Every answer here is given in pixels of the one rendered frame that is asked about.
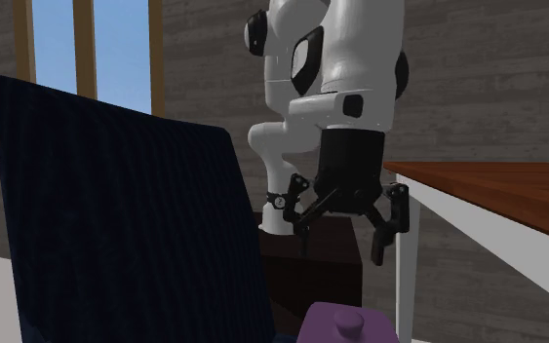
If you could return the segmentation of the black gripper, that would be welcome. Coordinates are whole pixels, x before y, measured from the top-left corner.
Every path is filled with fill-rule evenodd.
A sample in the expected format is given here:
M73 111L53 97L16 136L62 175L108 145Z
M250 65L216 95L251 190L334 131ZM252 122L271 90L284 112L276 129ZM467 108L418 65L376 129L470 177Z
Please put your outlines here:
M382 194L385 133L359 129L325 129L321 134L318 171L314 183L317 200L297 212L299 195L309 181L298 173L291 176L283 218L300 237L300 255L307 256L309 225L326 211L364 214L374 228L371 260L381 266L385 249L398 233L410 231L409 186L394 182L384 187L390 202L390 218L385 220L373 205Z

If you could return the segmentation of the dark robot stand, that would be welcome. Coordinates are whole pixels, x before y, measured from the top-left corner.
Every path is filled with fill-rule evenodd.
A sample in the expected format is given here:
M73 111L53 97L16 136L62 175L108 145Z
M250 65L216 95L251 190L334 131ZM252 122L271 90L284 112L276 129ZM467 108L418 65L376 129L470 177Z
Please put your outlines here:
M360 307L363 263L351 219L324 216L312 223L307 254L297 236L257 231L276 330L297 335L315 302Z

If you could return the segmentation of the purple lid with round knob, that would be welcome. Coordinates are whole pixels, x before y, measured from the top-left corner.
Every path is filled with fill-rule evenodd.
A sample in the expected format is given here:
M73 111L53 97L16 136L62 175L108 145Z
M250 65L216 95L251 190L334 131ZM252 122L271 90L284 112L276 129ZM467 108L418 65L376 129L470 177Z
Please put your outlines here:
M313 303L296 343L400 343L393 324L374 309Z

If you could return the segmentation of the wooden table with white legs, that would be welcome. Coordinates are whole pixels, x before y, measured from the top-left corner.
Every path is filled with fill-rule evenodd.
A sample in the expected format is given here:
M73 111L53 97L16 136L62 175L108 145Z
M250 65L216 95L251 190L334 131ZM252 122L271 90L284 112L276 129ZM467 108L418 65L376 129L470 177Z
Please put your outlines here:
M409 187L396 237L396 332L412 338L420 210L427 207L549 293L549 163L387 162Z

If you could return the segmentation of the dark blue flat panel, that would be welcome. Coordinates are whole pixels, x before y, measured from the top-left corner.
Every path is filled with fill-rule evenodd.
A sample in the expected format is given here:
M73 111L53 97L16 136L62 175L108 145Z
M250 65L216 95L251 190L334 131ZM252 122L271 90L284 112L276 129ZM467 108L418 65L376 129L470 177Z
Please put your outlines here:
M22 343L286 343L229 133L0 75Z

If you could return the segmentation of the window with wooden frame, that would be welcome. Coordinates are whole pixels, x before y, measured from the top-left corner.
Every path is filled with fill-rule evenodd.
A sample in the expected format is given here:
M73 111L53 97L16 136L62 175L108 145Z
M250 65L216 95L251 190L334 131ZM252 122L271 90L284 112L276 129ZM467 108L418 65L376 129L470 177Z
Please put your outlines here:
M12 0L17 78L36 82L32 0ZM94 0L72 0L76 86L79 95L96 99L97 64ZM151 114L165 117L162 0L148 0Z

